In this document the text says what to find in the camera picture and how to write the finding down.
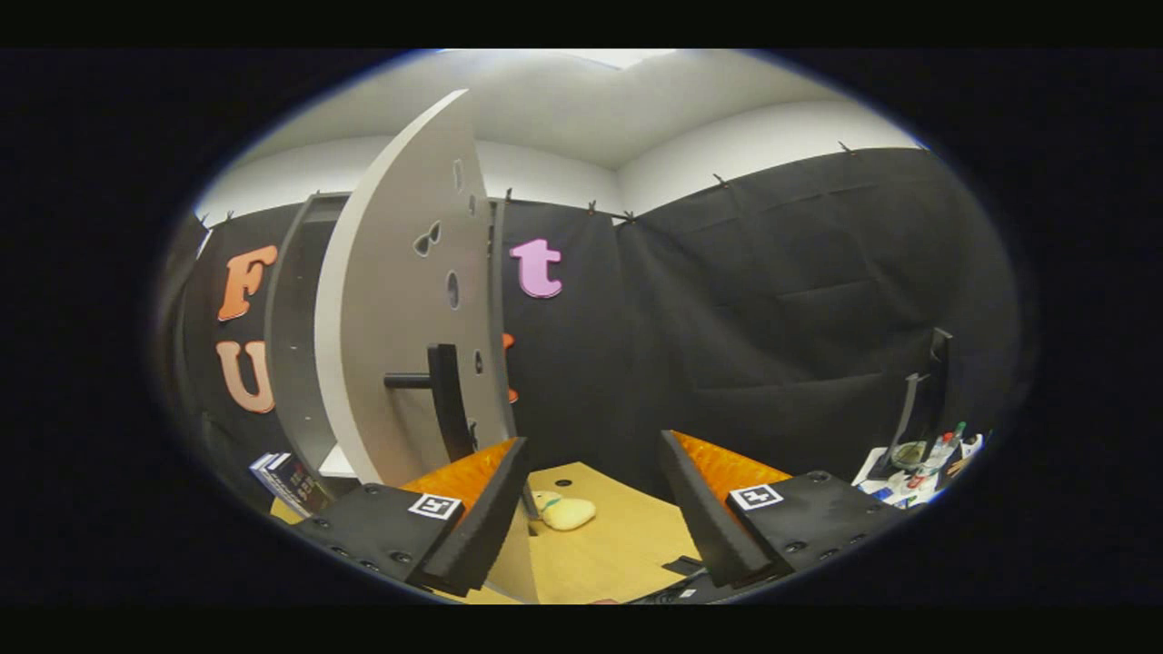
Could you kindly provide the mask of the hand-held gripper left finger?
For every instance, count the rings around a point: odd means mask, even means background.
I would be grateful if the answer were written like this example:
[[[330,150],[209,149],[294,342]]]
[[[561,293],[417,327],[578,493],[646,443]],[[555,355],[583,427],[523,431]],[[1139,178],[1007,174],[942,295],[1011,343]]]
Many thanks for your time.
[[[340,562],[464,597],[497,563],[529,471],[512,438],[402,488],[364,484],[293,529]]]

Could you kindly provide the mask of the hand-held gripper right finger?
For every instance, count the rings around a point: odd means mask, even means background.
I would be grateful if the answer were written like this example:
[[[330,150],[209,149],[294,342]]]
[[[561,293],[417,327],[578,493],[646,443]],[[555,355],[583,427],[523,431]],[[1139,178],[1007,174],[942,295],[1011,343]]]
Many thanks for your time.
[[[909,517],[832,472],[792,476],[680,431],[661,431],[658,460],[718,587],[814,569]]]

